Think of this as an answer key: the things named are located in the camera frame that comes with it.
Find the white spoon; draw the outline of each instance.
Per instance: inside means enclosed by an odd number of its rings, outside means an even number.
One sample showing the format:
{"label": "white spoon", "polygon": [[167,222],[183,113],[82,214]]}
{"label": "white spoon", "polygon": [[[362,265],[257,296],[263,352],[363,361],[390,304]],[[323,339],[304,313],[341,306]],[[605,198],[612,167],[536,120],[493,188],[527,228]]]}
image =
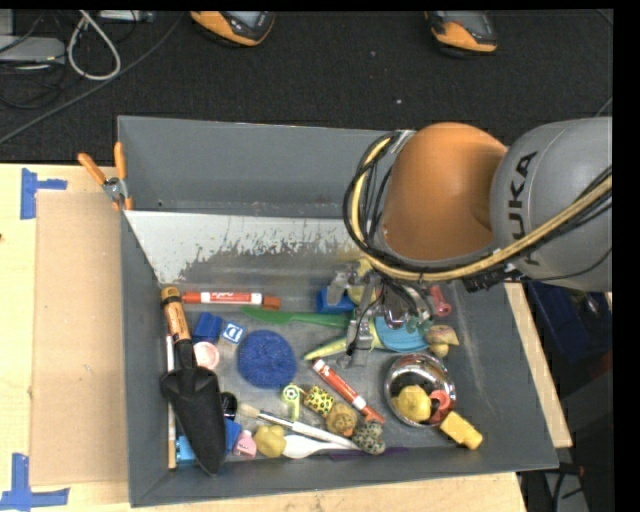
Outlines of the white spoon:
{"label": "white spoon", "polygon": [[320,450],[360,450],[358,445],[350,443],[352,446],[344,446],[337,443],[327,443],[325,441],[316,441],[310,437],[289,434],[284,436],[287,445],[282,455],[290,459],[302,459],[308,457]]}

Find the spotted toy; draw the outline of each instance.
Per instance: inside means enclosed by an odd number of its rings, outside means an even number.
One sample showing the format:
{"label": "spotted toy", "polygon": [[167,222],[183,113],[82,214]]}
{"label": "spotted toy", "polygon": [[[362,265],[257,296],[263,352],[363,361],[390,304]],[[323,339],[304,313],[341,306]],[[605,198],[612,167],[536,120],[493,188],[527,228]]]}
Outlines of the spotted toy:
{"label": "spotted toy", "polygon": [[313,386],[304,397],[304,405],[326,418],[336,399],[320,386]]}
{"label": "spotted toy", "polygon": [[358,425],[351,440],[358,445],[363,452],[370,455],[380,455],[386,450],[382,439],[382,423],[377,420],[365,421]]}

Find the orange marker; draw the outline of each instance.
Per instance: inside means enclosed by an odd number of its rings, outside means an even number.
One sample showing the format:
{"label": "orange marker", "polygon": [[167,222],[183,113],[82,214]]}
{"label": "orange marker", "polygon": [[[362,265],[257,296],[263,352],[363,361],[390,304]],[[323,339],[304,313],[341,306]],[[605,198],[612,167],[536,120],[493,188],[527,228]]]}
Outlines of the orange marker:
{"label": "orange marker", "polygon": [[367,421],[378,420],[384,424],[384,417],[377,413],[367,401],[362,398],[342,377],[340,377],[327,363],[322,359],[317,359],[312,366],[313,370],[322,377],[327,384],[336,390],[342,398],[347,400],[353,407],[362,413]]}
{"label": "orange marker", "polygon": [[185,304],[249,304],[265,309],[280,309],[278,297],[250,292],[185,292],[182,301]]}

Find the gray bin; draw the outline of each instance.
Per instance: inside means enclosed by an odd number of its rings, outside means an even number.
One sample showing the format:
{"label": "gray bin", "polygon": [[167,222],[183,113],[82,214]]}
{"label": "gray bin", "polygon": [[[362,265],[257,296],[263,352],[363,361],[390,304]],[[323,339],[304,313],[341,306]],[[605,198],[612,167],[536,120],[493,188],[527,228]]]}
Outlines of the gray bin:
{"label": "gray bin", "polygon": [[[214,477],[188,465],[168,471],[167,402],[159,386],[166,371],[160,288],[244,286],[282,297],[283,310],[313,311],[315,294],[330,282],[341,262],[358,257],[342,223],[342,198],[362,154],[383,133],[118,119],[135,202],[135,210],[121,217],[133,506],[558,466],[503,287],[469,294],[459,283],[450,283],[443,290],[454,314],[446,323],[454,326],[461,345],[452,347],[446,364],[457,388],[456,410],[484,436],[477,450],[457,446],[437,429],[413,429],[395,420],[384,403],[382,379],[399,354],[377,350],[365,368],[338,371],[387,417],[387,446],[408,450],[346,460],[327,455],[302,460],[230,457]],[[190,322],[204,310],[186,307]],[[232,307],[208,310],[249,331],[279,332],[300,356],[342,334],[303,324],[268,326]],[[233,360],[224,362],[219,376],[223,391],[286,416],[278,393],[243,382]],[[323,385],[301,359],[296,383]],[[317,424],[311,411],[302,414],[302,421]]]}

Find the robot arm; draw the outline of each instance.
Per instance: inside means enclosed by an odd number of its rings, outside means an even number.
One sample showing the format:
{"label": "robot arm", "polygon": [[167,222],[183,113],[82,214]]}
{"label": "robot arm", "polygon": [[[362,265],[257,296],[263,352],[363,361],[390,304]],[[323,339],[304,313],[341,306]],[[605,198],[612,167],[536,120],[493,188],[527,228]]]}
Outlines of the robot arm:
{"label": "robot arm", "polygon": [[[459,123],[375,141],[347,189],[343,213],[371,269],[366,279],[377,275],[382,285],[378,300],[356,311],[350,339],[358,357],[349,360],[348,353],[342,364],[365,364],[372,316],[391,328],[427,325],[429,311],[420,312],[419,299],[438,282],[459,279],[477,291],[532,279],[611,291],[611,147],[610,117],[543,125],[510,148]],[[394,150],[376,192],[369,174]],[[343,282],[362,284],[358,278]],[[404,316],[395,300],[400,289],[409,298]]]}

